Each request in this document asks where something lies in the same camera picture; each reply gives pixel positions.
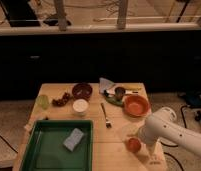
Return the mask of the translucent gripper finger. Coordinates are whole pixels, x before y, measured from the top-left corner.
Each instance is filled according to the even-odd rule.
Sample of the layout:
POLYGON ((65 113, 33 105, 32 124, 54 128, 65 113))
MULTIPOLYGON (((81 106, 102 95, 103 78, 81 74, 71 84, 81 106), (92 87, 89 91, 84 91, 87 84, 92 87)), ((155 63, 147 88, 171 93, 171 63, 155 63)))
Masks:
POLYGON ((146 149, 147 149, 149 156, 152 156, 155 154, 156 145, 157 145, 156 142, 154 142, 153 144, 146 145, 146 149))

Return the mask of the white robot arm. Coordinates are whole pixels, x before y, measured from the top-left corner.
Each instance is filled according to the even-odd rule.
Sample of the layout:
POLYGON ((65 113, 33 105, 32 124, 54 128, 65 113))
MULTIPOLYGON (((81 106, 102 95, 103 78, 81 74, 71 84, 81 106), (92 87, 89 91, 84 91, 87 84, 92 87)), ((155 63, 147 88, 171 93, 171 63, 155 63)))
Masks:
POLYGON ((201 134, 175 124, 176 119, 173 109, 162 107, 146 117, 137 136, 147 146, 162 137, 201 157, 201 134))

